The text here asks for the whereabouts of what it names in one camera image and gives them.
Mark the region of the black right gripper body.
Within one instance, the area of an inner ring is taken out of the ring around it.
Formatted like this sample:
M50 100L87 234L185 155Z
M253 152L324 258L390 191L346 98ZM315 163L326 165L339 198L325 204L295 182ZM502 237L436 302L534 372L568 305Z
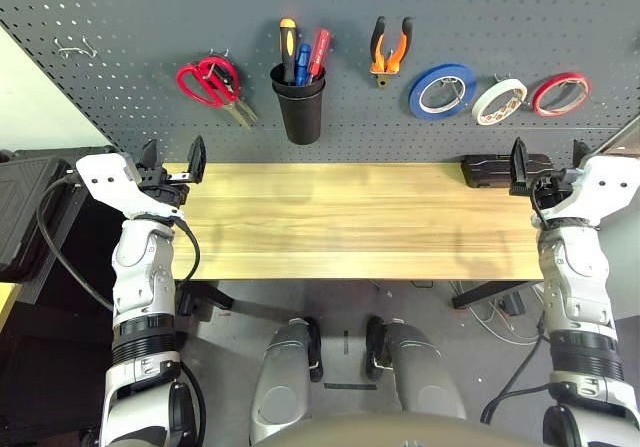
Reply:
M530 200L533 207L555 207L573 192L575 170L560 169L545 171L537 175L530 185Z

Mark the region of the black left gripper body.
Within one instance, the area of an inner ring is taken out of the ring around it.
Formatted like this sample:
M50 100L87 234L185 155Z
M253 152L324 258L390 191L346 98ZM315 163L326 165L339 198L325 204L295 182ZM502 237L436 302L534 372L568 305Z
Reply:
M188 172L170 174L162 166L136 165L141 182L138 188L147 196L168 205L184 205L193 181Z

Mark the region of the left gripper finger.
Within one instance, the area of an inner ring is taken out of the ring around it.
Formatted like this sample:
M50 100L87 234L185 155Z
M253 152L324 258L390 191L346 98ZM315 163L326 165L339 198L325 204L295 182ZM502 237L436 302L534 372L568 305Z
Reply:
M158 156L157 140L151 139L142 147L139 157L139 168L153 170L161 166L162 162Z
M199 184L202 182L207 164L206 146L201 135L197 136L191 144L188 154L188 181Z

